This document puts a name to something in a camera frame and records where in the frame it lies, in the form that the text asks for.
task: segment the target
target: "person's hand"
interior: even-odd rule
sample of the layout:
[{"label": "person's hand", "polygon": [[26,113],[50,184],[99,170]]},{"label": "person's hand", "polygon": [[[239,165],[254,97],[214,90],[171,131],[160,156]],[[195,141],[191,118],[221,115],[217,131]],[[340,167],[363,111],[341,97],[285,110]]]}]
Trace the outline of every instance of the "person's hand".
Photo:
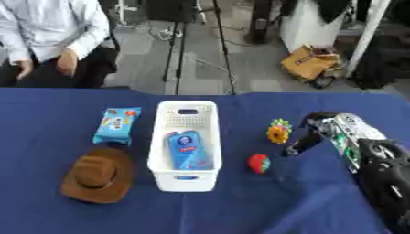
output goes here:
[{"label": "person's hand", "polygon": [[17,80],[22,80],[33,71],[33,61],[31,60],[18,61],[17,64],[21,69],[20,74],[17,76]]},{"label": "person's hand", "polygon": [[66,48],[62,51],[59,61],[57,62],[57,70],[65,76],[73,77],[77,69],[78,57],[77,54]]}]

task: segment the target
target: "white plastic basket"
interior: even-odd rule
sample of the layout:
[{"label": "white plastic basket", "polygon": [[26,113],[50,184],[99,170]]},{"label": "white plastic basket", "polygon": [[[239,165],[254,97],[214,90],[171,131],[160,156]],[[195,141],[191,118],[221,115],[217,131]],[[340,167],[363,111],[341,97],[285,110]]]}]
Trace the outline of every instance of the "white plastic basket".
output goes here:
[{"label": "white plastic basket", "polygon": [[[197,131],[211,156],[211,170],[174,170],[166,136],[172,132]],[[158,105],[148,159],[156,184],[162,191],[211,191],[221,169],[221,140],[218,109],[211,101],[164,101]]]}]

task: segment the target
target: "brown bag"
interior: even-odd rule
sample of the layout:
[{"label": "brown bag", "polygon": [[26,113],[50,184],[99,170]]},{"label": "brown bag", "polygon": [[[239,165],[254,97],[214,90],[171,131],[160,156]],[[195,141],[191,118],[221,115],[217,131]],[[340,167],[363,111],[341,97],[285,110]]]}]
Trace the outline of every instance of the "brown bag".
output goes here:
[{"label": "brown bag", "polygon": [[288,58],[282,61],[282,66],[291,74],[303,81],[311,81],[318,77],[323,71],[331,68],[340,61],[336,53],[323,53],[326,50],[314,49],[304,45],[295,50]]}]

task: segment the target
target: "red ball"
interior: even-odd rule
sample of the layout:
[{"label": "red ball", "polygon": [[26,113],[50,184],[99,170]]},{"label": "red ball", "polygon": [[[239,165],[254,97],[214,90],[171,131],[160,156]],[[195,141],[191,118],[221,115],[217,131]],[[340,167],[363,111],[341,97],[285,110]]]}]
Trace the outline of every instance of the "red ball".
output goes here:
[{"label": "red ball", "polygon": [[266,154],[253,154],[248,158],[248,165],[258,174],[264,173],[270,166],[271,161]]}]

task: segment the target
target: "gray carpet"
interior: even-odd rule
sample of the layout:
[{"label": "gray carpet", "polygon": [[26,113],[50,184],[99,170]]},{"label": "gray carpet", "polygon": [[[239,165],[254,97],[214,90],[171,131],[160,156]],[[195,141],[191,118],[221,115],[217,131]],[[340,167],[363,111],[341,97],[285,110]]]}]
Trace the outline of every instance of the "gray carpet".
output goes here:
[{"label": "gray carpet", "polygon": [[[273,30],[269,36],[270,43],[261,46],[247,45],[243,38],[249,25],[251,7],[243,6],[246,2],[232,0],[221,0],[220,3],[235,88],[238,92],[363,92],[345,80],[337,80],[325,90],[315,90],[295,80],[280,67],[280,61],[287,56],[287,51],[279,36],[275,34],[277,30]],[[210,5],[210,0],[201,0],[201,4],[206,7]],[[118,59],[118,72],[107,77],[105,85],[126,85],[133,90],[146,93],[173,95],[176,88],[175,71],[178,64],[179,40],[174,49],[168,82],[163,82],[169,44],[151,35],[170,28],[172,23],[155,21],[137,24],[136,14],[127,13],[126,19],[134,23],[133,27],[119,27],[115,30],[123,50]],[[206,25],[189,24],[179,93],[181,95],[223,95],[231,89],[228,73],[223,69],[225,62],[215,28],[215,17],[208,13],[207,19]],[[4,56],[5,53],[0,51],[0,60]],[[410,98],[410,80],[399,80],[384,89],[367,91],[399,94]]]}]

